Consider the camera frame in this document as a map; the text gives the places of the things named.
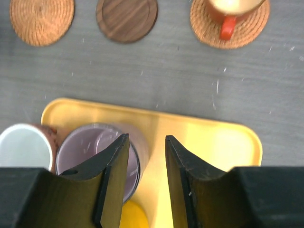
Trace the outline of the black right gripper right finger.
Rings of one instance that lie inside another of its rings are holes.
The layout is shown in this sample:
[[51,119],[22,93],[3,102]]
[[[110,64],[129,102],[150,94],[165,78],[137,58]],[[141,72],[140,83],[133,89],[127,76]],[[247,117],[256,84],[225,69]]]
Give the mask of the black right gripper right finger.
[[175,228],[248,228],[249,205],[239,169],[222,171],[188,151],[174,136],[165,157]]

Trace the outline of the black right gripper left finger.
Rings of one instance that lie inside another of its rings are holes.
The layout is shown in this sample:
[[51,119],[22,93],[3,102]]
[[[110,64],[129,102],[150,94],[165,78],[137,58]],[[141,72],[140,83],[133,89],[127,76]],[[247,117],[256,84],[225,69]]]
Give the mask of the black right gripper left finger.
[[129,157],[129,134],[60,174],[58,228],[117,228],[120,224]]

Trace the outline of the yellow mug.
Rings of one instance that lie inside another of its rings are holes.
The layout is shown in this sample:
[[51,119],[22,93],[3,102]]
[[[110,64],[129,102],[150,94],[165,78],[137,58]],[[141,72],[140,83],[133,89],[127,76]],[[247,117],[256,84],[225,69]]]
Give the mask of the yellow mug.
[[123,205],[119,228],[149,228],[147,216],[138,203],[130,200]]

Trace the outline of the purple glass mug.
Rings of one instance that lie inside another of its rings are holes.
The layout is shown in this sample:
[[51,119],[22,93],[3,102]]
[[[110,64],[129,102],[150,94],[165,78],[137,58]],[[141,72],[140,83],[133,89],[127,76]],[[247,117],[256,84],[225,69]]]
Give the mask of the purple glass mug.
[[56,173],[62,174],[106,149],[121,134],[130,138],[124,203],[135,193],[149,162],[148,142],[138,128],[124,123],[92,123],[72,131],[62,142],[56,159]]

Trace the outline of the light wooden coaster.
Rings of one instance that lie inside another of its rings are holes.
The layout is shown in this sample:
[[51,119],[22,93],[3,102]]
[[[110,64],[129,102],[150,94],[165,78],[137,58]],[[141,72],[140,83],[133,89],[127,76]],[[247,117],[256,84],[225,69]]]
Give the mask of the light wooden coaster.
[[213,21],[207,12],[205,0],[194,0],[190,8],[190,24],[197,39],[213,48],[241,48],[256,39],[268,21],[270,1],[262,1],[247,19],[236,23],[230,40],[220,39],[221,25]]

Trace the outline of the dark walnut coaster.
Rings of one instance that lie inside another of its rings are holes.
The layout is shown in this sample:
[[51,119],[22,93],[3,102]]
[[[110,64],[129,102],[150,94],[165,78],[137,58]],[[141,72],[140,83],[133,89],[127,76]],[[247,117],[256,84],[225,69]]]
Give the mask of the dark walnut coaster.
[[99,0],[95,10],[100,31],[110,40],[134,43],[154,27],[158,16],[156,0]]

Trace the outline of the light woven coaster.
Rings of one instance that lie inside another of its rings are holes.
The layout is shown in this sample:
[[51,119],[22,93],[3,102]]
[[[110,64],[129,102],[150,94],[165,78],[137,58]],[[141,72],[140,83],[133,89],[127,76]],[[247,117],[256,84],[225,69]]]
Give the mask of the light woven coaster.
[[60,40],[70,28],[73,0],[12,0],[9,16],[17,36],[25,43],[48,46]]

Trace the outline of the small orange cup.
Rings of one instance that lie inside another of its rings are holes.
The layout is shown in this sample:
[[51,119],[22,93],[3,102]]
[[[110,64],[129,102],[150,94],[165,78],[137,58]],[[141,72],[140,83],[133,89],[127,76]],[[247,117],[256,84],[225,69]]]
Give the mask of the small orange cup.
[[206,10],[221,26],[219,38],[230,40],[237,23],[247,19],[264,0],[207,0]]

